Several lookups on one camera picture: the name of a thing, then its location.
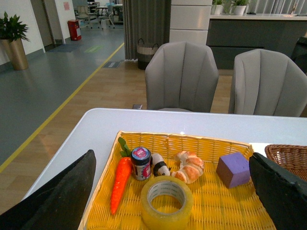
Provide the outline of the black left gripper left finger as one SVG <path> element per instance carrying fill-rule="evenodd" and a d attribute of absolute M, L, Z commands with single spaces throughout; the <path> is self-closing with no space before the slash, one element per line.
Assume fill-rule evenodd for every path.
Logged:
<path fill-rule="evenodd" d="M 92 190 L 93 150 L 0 216 L 2 230 L 76 230 Z"/>

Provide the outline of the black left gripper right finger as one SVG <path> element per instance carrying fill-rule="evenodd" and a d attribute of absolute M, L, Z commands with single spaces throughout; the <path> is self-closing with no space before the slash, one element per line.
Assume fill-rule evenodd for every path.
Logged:
<path fill-rule="evenodd" d="M 256 194 L 278 230 L 307 228 L 307 182 L 260 153 L 249 158 Z"/>

